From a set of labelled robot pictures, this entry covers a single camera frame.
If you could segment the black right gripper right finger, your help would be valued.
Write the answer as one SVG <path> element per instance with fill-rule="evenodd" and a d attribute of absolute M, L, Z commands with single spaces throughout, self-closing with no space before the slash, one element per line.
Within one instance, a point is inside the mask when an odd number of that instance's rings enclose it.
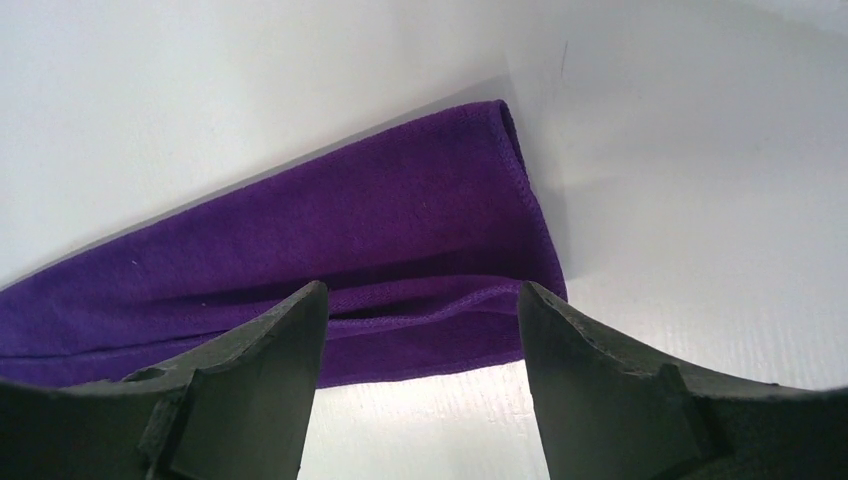
<path fill-rule="evenodd" d="M 532 282 L 518 321 L 553 479 L 847 475 L 845 388 L 792 388 L 686 362 Z"/>

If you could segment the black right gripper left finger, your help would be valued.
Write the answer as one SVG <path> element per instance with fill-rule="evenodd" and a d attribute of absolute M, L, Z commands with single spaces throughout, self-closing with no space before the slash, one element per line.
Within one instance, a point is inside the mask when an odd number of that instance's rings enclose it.
<path fill-rule="evenodd" d="M 118 382 L 1 385 L 5 479 L 294 479 L 328 327 L 318 281 Z"/>

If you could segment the purple towel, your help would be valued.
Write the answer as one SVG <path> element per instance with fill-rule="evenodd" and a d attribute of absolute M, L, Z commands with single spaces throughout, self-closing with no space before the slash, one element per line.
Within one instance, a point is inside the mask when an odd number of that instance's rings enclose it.
<path fill-rule="evenodd" d="M 566 284 L 504 101 L 455 106 L 92 247 L 1 293 L 1 374 L 118 380 L 329 291 L 323 387 L 518 360 Z"/>

